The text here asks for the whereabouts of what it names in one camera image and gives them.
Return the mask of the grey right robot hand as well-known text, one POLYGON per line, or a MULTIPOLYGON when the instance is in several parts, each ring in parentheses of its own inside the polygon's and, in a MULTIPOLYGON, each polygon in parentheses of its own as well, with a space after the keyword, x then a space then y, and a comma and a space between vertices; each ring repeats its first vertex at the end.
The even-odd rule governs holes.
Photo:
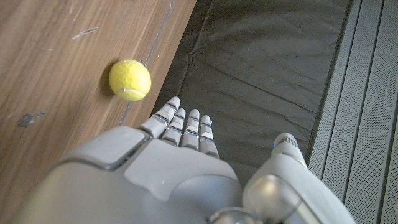
POLYGON ((12 223, 353 223, 309 171, 295 138, 241 186, 219 158, 211 119, 177 97, 138 128, 111 129, 69 152, 12 223))

